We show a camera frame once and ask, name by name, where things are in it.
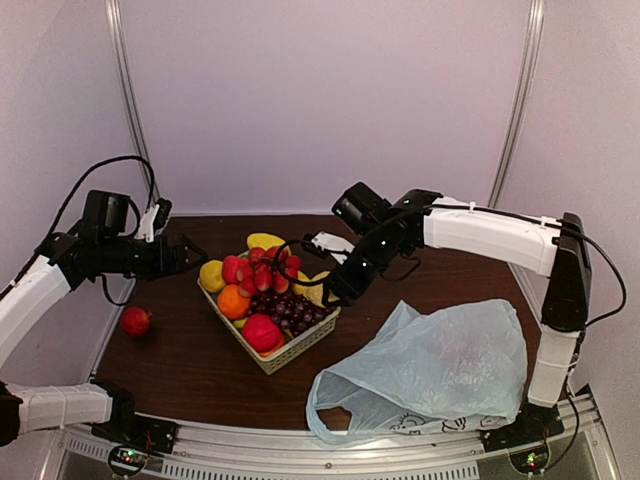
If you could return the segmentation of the red lychee bunch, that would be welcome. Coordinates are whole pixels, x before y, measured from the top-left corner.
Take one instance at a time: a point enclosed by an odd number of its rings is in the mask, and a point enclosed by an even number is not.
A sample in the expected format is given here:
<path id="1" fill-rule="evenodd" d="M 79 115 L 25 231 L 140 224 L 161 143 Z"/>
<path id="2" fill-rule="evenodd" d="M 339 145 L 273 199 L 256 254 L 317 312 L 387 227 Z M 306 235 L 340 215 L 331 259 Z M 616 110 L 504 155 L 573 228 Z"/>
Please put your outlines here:
<path id="1" fill-rule="evenodd" d="M 272 247 L 269 250 L 253 248 L 248 251 L 246 258 L 254 268 L 254 277 L 245 279 L 238 284 L 242 296 L 251 298 L 269 291 L 286 293 L 291 288 L 291 280 L 285 278 L 275 265 L 275 260 L 290 277 L 297 279 L 297 272 L 301 267 L 301 260 L 291 255 L 286 247 L 280 254 L 279 248 Z"/>

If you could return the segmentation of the dark red fruit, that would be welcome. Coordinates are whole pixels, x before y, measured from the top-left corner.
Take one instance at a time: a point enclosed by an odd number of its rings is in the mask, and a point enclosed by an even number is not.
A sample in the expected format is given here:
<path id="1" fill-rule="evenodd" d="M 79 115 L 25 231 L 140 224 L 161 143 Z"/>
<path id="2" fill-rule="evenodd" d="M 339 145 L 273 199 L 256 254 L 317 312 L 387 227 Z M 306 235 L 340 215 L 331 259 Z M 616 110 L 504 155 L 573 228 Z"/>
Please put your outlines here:
<path id="1" fill-rule="evenodd" d="M 126 308 L 120 318 L 120 329 L 130 338 L 140 339 L 151 328 L 152 313 L 138 307 Z"/>

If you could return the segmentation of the beige perforated plastic basket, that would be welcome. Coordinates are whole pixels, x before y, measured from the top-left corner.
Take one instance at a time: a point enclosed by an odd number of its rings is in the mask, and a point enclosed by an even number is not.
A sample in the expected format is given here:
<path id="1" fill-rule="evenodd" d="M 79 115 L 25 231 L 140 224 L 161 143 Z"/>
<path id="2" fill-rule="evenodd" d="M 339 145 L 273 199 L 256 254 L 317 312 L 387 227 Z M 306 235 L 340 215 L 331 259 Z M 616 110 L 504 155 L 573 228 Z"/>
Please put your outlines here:
<path id="1" fill-rule="evenodd" d="M 246 257 L 248 251 L 241 254 L 236 255 L 240 257 Z M 285 273 L 284 269 L 280 266 L 278 268 L 282 275 L 291 280 L 292 282 L 296 282 L 297 279 L 290 277 Z M 327 335 L 333 332 L 336 324 L 336 320 L 338 314 L 340 312 L 337 308 L 333 309 L 333 313 L 330 314 L 324 321 L 320 322 L 316 326 L 307 330 L 297 337 L 293 337 L 288 333 L 283 332 L 283 339 L 281 342 L 271 351 L 264 353 L 257 353 L 243 338 L 242 329 L 248 320 L 248 316 L 246 316 L 240 320 L 231 321 L 227 319 L 218 309 L 217 307 L 217 297 L 220 292 L 217 294 L 207 292 L 199 282 L 198 278 L 198 286 L 205 294 L 206 299 L 208 300 L 210 306 L 213 308 L 214 312 L 220 318 L 222 323 L 227 327 L 227 329 L 231 332 L 233 337 L 238 341 L 238 343 L 246 350 L 246 352 L 253 358 L 253 360 L 260 366 L 260 368 L 268 375 L 275 373 L 277 370 L 282 368 L 284 365 L 289 363 L 291 360 L 299 356 L 301 353 L 305 352 L 315 344 L 317 344 L 320 340 L 325 338 Z"/>

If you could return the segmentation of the light blue plastic bag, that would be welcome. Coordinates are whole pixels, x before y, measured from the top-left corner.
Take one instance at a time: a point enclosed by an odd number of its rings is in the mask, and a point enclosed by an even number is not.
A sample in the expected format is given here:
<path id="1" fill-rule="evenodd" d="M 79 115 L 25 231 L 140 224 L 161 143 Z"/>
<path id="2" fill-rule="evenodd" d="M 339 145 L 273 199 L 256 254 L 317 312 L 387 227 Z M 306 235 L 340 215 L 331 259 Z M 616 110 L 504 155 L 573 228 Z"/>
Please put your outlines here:
<path id="1" fill-rule="evenodd" d="M 401 301 L 373 340 L 315 377 L 306 421 L 328 445 L 494 430 L 516 420 L 526 378 L 526 342 L 510 302 L 421 314 Z"/>

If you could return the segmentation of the pale yellow wrinkled fruit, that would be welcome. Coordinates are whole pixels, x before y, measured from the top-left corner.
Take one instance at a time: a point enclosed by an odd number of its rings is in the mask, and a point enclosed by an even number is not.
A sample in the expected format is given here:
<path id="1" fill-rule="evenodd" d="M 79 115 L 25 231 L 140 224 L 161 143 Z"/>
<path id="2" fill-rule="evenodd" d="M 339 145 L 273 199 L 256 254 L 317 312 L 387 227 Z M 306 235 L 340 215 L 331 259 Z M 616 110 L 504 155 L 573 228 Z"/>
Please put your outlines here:
<path id="1" fill-rule="evenodd" d="M 298 288 L 298 293 L 302 295 L 304 298 L 306 298 L 307 300 L 309 300 L 314 305 L 319 307 L 326 307 L 326 304 L 322 301 L 323 293 L 324 293 L 324 287 L 323 287 L 322 281 L 328 275 L 329 275 L 328 271 L 322 271 L 316 274 L 312 278 L 301 277 L 301 280 L 303 281 L 307 281 L 307 282 L 320 281 L 320 284 L 314 285 L 314 286 L 300 286 Z"/>

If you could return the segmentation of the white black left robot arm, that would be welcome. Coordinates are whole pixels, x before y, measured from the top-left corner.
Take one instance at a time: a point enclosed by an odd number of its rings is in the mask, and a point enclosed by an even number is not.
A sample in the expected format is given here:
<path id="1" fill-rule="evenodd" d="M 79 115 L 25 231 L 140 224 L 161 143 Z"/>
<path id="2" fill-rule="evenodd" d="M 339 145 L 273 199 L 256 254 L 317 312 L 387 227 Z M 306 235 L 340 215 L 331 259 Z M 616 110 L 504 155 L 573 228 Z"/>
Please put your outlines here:
<path id="1" fill-rule="evenodd" d="M 153 281 L 203 265 L 208 255 L 184 235 L 163 233 L 171 203 L 160 199 L 145 213 L 123 194 L 92 190 L 81 218 L 66 233 L 48 234 L 26 270 L 1 296 L 1 359 L 59 301 L 84 282 L 109 275 Z M 123 444 L 144 433 L 131 393 L 111 382 L 73 386 L 1 385 L 1 443 L 32 431 L 74 424 L 104 425 Z"/>

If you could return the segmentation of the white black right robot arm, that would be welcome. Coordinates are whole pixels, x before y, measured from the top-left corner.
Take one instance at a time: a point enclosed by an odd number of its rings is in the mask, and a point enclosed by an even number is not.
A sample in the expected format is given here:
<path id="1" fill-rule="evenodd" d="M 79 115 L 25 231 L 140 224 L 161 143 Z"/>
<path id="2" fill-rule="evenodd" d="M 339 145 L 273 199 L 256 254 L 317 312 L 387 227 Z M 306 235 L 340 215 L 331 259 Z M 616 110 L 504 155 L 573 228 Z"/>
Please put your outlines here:
<path id="1" fill-rule="evenodd" d="M 429 247 L 463 251 L 528 269 L 548 279 L 541 310 L 541 339 L 527 393 L 531 404 L 513 419 L 519 440 L 535 440 L 551 424 L 585 330 L 591 267 L 581 219 L 501 212 L 457 201 L 438 192 L 413 189 L 395 203 L 358 182 L 336 201 L 333 213 L 356 244 L 329 233 L 311 239 L 337 262 L 325 283 L 335 304 L 351 306 L 399 255 Z"/>

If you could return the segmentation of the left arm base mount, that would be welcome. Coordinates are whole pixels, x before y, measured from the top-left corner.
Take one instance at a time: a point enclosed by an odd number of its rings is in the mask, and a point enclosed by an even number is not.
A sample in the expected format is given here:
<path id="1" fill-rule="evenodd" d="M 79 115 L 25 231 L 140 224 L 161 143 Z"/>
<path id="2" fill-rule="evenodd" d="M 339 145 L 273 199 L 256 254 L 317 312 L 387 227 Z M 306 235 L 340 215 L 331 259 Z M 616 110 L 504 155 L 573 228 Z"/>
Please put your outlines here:
<path id="1" fill-rule="evenodd" d="M 89 423 L 91 434 L 114 443 L 107 466 L 117 479 L 140 474 L 152 458 L 173 452 L 178 425 L 136 412 L 132 393 L 109 381 L 91 381 L 111 399 L 111 414 L 103 423 Z"/>

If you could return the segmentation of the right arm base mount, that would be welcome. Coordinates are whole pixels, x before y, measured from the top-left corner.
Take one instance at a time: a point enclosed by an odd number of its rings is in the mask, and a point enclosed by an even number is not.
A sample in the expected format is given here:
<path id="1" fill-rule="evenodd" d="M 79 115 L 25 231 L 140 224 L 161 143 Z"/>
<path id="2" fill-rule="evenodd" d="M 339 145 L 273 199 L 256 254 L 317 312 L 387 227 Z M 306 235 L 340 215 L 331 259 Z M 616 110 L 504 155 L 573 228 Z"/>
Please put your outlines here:
<path id="1" fill-rule="evenodd" d="M 549 440 L 565 432 L 558 407 L 539 407 L 526 402 L 516 420 L 482 434 L 485 453 L 505 451 L 510 465 L 520 474 L 542 474 L 550 465 Z"/>

